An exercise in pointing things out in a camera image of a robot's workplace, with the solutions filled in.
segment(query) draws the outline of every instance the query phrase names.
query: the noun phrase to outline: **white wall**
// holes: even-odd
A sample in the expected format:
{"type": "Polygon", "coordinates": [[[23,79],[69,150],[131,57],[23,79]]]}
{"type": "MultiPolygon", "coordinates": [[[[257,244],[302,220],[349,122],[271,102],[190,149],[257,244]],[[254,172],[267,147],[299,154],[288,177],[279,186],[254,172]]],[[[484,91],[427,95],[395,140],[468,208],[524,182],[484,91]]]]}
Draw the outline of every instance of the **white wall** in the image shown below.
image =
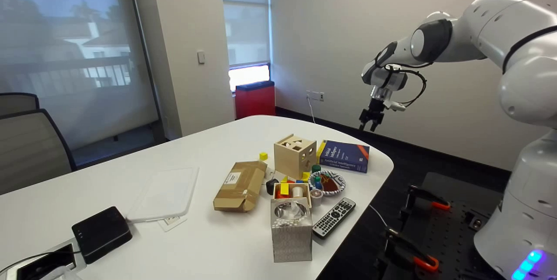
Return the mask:
{"type": "MultiPolygon", "coordinates": [[[[370,94],[360,79],[363,66],[431,12],[459,17],[472,1],[271,0],[277,106],[309,114],[305,90],[318,90],[325,101],[312,103],[316,117],[358,127],[370,94]]],[[[532,1],[557,7],[557,0],[532,1]]],[[[424,95],[406,112],[386,112],[376,133],[511,169],[521,148],[548,130],[515,122],[500,110],[501,71],[488,60],[438,63],[423,74],[424,95]]],[[[420,86],[411,78],[393,98],[410,100],[420,86]]]]}
{"type": "Polygon", "coordinates": [[[234,120],[222,0],[138,4],[164,124],[189,135],[234,120]]]}

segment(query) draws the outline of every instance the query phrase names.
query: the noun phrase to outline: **yellow block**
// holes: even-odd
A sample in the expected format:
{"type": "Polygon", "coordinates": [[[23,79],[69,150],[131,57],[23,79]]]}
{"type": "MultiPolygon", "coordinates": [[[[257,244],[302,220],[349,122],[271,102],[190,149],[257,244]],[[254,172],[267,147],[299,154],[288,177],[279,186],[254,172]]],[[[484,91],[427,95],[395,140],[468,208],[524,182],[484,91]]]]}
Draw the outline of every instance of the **yellow block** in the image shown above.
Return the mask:
{"type": "Polygon", "coordinates": [[[280,184],[280,194],[281,195],[288,195],[288,183],[281,183],[280,184]]]}

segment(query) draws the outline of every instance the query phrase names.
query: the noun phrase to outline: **white table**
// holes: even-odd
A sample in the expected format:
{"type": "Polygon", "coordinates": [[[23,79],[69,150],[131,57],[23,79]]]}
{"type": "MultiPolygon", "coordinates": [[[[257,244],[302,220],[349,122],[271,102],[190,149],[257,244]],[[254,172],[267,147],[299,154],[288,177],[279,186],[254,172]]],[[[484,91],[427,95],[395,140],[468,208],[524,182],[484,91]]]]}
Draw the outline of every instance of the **white table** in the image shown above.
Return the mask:
{"type": "Polygon", "coordinates": [[[213,198],[236,161],[257,160],[273,143],[294,133],[305,139],[362,143],[336,130],[282,117],[253,116],[107,161],[0,196],[0,268],[73,238],[71,226],[115,205],[125,216],[147,177],[159,170],[199,167],[188,220],[163,232],[156,222],[135,224],[133,238],[78,275],[114,279],[314,279],[393,169],[370,148],[368,173],[337,170],[343,193],[312,209],[314,222],[340,198],[356,208],[326,240],[313,244],[313,261],[274,263],[270,195],[265,186],[249,213],[213,210],[213,198]]]}

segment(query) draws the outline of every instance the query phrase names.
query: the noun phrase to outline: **chair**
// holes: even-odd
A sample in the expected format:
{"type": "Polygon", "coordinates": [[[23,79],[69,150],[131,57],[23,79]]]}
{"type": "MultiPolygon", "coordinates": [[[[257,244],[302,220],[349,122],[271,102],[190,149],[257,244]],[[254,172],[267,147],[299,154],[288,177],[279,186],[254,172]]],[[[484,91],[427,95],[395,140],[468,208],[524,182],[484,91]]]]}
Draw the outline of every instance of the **chair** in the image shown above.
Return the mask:
{"type": "Polygon", "coordinates": [[[0,116],[0,194],[76,170],[66,141],[44,109],[0,116]]]}
{"type": "Polygon", "coordinates": [[[0,116],[38,109],[38,97],[35,94],[0,93],[0,116]]]}

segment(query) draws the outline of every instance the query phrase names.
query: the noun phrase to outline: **blue book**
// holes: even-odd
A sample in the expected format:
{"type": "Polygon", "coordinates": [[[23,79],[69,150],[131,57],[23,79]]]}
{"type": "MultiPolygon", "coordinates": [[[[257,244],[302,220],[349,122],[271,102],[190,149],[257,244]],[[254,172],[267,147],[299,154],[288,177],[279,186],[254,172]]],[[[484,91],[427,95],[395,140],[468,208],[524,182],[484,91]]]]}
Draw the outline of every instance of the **blue book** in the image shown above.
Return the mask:
{"type": "Polygon", "coordinates": [[[317,151],[317,161],[319,165],[367,173],[369,147],[324,140],[317,151]]]}

